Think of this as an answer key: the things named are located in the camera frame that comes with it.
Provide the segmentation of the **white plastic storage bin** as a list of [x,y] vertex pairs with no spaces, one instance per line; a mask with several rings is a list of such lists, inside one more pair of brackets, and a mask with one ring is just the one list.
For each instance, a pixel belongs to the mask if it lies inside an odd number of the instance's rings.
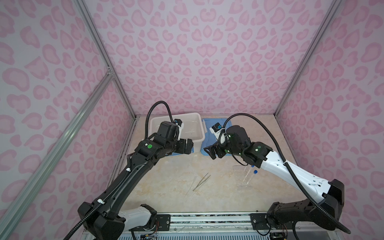
[[[184,127],[181,131],[182,139],[191,139],[194,143],[192,154],[201,152],[202,143],[205,140],[205,131],[201,115],[198,113],[187,113],[174,115],[174,119],[180,119]],[[154,117],[149,122],[149,135],[156,132],[163,121],[170,121],[169,116]]]

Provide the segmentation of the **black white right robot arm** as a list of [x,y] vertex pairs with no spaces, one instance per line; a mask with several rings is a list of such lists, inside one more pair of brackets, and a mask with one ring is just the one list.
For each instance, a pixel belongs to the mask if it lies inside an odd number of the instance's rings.
[[210,132],[216,142],[204,150],[212,159],[225,155],[240,157],[247,164],[276,175],[306,196],[305,200],[298,202],[273,203],[265,215],[267,225],[278,228],[287,223],[312,222],[329,231],[339,229],[347,234],[351,232],[340,222],[345,203],[342,182],[336,179],[328,181],[284,161],[270,146],[251,141],[240,126],[224,129],[216,123]]

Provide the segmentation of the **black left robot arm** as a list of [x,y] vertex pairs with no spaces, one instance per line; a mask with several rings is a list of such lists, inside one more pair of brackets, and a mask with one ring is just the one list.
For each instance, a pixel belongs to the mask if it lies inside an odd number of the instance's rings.
[[189,155],[192,152],[193,141],[181,138],[183,126],[180,119],[164,121],[157,132],[142,140],[128,156],[126,168],[109,187],[91,203],[80,205],[78,214],[81,219],[65,239],[70,239],[81,226],[98,240],[117,240],[124,231],[137,227],[155,230],[157,211],[147,204],[130,210],[125,217],[119,213],[135,186],[160,159],[172,153]]

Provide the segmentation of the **metal tweezers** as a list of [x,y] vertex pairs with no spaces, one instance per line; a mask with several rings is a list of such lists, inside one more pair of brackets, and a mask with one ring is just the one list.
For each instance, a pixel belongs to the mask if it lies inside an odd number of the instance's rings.
[[204,184],[209,178],[210,178],[210,174],[207,173],[201,180],[200,182],[197,184],[197,186],[193,189],[193,192],[196,191],[202,184]]

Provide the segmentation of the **clear acrylic test tube rack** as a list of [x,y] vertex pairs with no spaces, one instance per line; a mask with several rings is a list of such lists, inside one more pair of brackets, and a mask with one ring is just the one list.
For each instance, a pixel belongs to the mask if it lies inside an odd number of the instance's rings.
[[251,168],[250,165],[247,166],[242,166],[242,165],[235,165],[232,167],[234,171],[234,175],[236,178],[236,185],[237,185],[237,190],[238,191],[245,191],[245,190],[250,190],[252,189],[252,181],[251,183],[247,186],[243,183],[243,180],[246,176],[246,174],[249,172],[250,169],[254,169],[255,167]]

